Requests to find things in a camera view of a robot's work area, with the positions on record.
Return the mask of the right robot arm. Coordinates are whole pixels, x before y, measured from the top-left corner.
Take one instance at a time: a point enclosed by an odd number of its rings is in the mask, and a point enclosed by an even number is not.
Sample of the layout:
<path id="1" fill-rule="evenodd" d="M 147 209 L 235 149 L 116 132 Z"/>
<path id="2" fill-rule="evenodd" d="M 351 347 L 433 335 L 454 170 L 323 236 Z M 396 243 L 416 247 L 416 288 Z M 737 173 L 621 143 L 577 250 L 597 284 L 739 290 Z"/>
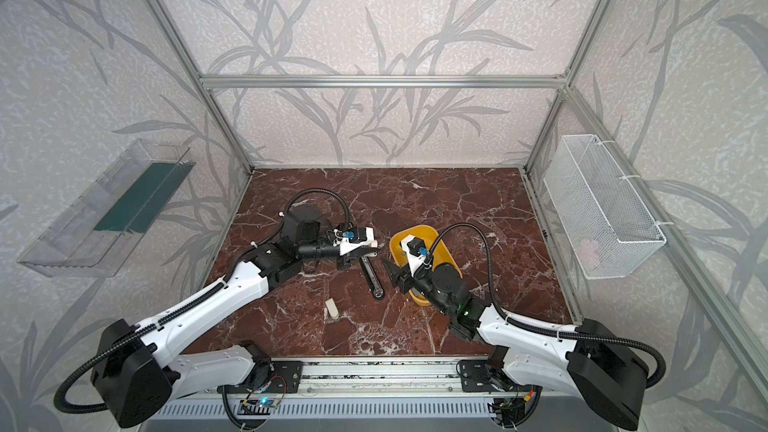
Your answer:
<path id="1" fill-rule="evenodd" d="M 539 386 L 582 399 L 606 422 L 635 431 L 644 394 L 660 380 L 638 356 L 652 348 L 617 337 L 598 321 L 560 325 L 523 317 L 470 293 L 449 263 L 411 272 L 406 265 L 383 262 L 392 286 L 418 290 L 449 319 L 449 329 L 465 341 L 493 347 L 486 367 L 498 387 Z"/>

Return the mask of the beige white stapler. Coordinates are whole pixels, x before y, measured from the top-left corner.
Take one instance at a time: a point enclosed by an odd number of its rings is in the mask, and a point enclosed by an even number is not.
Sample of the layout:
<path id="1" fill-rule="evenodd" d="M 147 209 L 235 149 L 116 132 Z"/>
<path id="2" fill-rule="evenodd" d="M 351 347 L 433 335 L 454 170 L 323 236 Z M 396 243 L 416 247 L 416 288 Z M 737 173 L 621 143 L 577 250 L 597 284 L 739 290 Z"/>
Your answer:
<path id="1" fill-rule="evenodd" d="M 332 320 L 338 320 L 340 317 L 340 313 L 338 311 L 338 308 L 335 304 L 335 301 L 333 299 L 328 299 L 325 301 L 325 307 L 329 314 L 329 317 Z"/>

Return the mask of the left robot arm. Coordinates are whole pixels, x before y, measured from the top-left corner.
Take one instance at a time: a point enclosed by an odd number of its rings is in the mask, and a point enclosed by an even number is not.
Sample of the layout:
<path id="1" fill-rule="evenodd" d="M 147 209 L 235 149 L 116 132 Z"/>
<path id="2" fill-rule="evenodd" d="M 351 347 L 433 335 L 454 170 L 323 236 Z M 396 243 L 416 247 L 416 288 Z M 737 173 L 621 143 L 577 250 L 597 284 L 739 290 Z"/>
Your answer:
<path id="1" fill-rule="evenodd" d="M 377 250 L 370 227 L 333 227 L 319 208 L 284 213 L 279 230 L 248 248 L 223 277 L 168 310 L 135 325 L 119 320 L 101 336 L 103 360 L 91 382 L 122 428 L 152 417 L 168 401 L 220 386 L 258 389 L 274 372 L 269 355 L 250 340 L 214 352 L 186 349 L 242 307 L 296 276 L 306 262 L 333 259 L 339 268 Z"/>

